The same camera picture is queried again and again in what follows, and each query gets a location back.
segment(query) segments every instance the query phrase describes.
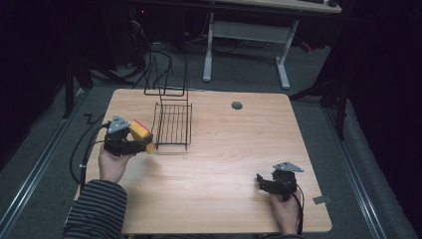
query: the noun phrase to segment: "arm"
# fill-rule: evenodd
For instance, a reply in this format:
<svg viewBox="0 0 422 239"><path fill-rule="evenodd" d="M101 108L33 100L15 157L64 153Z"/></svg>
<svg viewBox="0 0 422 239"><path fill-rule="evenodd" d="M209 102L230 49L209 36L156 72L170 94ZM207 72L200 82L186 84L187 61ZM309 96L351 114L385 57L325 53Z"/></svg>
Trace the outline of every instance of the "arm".
<svg viewBox="0 0 422 239"><path fill-rule="evenodd" d="M63 238L118 238L126 200L126 192L118 184L90 181L69 214Z"/></svg>
<svg viewBox="0 0 422 239"><path fill-rule="evenodd" d="M118 182L131 157L113 156L101 150L100 180L92 180L84 187L69 214L63 238L118 238L127 201Z"/></svg>
<svg viewBox="0 0 422 239"><path fill-rule="evenodd" d="M296 197L301 201L301 194L297 191ZM298 222L300 206L293 196L287 201L283 201L279 195L270 193L270 199L273 204L274 215L276 217L277 224L280 227L280 231L283 235L268 237L272 239L293 239L293 238L304 238L298 235Z"/></svg>

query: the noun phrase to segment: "gray carpet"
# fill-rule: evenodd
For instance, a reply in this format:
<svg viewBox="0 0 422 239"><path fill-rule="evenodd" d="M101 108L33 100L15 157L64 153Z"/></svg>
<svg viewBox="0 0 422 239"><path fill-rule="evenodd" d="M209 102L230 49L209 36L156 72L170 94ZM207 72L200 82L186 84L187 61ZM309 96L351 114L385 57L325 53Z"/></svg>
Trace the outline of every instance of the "gray carpet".
<svg viewBox="0 0 422 239"><path fill-rule="evenodd" d="M162 47L162 45L157 45L154 49ZM222 46L216 50L228 51L230 47ZM307 54L301 49L292 48L286 61L291 89L284 91L281 89L274 58L271 56L277 47L279 46L259 49L258 51L265 50L269 53L269 55L264 54L265 57L258 53L251 53L251 49L247 47L237 48L230 54L216 53L211 83L202 82L203 48L187 48L182 54L169 47L163 50L163 53L172 58L173 77L175 78L183 75L183 60L184 57L187 57L189 86L192 89L287 95L292 95L311 86L329 53L329 49L318 49ZM159 70L165 69L166 57L157 53L153 55L157 58ZM124 72L125 70L122 69L118 73L124 74ZM91 120L100 117L106 111L112 92L117 88L123 88L123 86L96 81L94 88L83 94L86 96L85 100L81 102L75 116L69 121L62 139L58 141L51 163L14 224L8 238L60 238L69 207L78 188L70 175L71 154L79 138L90 126L87 115L92 116ZM347 177L342 154L336 143L336 137L332 133L332 125L326 119L326 114L319 107L315 98L304 98L293 102L293 107L322 194L332 199L332 202L327 205L332 229L320 234L306 233L306 237L373 238ZM0 212L2 214L6 213L20 186L31 172L46 143L61 122L63 113L64 90L61 90L57 94L54 104L34 123L30 134L11 162L0 172L0 190L2 191ZM373 202L386 238L417 238L379 170L350 104L347 106L344 127L345 143ZM85 146L86 141L83 141L75 155L73 169L76 173L78 173L78 164L83 156ZM253 235L212 236L214 238L254 238ZM163 235L154 236L154 238L163 237Z"/></svg>

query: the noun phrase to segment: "orange object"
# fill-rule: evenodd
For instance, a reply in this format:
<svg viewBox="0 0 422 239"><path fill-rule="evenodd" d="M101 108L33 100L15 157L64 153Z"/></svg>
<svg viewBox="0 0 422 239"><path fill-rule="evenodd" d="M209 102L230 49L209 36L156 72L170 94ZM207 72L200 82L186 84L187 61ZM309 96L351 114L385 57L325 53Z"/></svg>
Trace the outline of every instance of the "orange object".
<svg viewBox="0 0 422 239"><path fill-rule="evenodd" d="M136 119L130 123L129 129L134 140L143 140L151 135L149 129ZM146 153L152 154L153 152L155 152L155 144L154 142L151 142L146 146Z"/></svg>

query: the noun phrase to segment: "wooden table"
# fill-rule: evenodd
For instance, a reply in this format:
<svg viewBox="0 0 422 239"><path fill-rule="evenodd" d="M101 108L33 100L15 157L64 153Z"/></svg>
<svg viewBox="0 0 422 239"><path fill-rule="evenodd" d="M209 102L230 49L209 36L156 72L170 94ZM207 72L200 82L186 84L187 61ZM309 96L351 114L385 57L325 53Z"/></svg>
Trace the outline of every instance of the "wooden table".
<svg viewBox="0 0 422 239"><path fill-rule="evenodd" d="M317 179L291 103L282 94L189 92L191 144L139 153L120 182L128 194L122 233L277 232L268 193L256 174L271 179L273 165L289 161L305 193L305 232L331 228ZM119 115L152 127L156 96L140 90L114 92L105 121ZM233 102L243 105L232 109ZM104 139L102 130L98 140ZM99 178L96 145L87 181Z"/></svg>

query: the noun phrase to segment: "metal bracket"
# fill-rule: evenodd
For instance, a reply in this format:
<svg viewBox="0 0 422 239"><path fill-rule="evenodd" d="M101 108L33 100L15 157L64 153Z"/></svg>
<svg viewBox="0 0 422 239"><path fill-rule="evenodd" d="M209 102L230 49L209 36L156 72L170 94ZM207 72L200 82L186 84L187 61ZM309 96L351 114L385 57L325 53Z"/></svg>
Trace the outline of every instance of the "metal bracket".
<svg viewBox="0 0 422 239"><path fill-rule="evenodd" d="M114 133L114 132L120 131L122 129L125 129L127 127L130 127L130 122L127 121L126 119L119 117L118 115L115 115L112 118L112 121L111 121L111 123L108 127L107 132L108 133Z"/></svg>
<svg viewBox="0 0 422 239"><path fill-rule="evenodd" d="M282 162L273 166L273 168L281 171L294 171L294 172L303 172L304 170L291 162Z"/></svg>

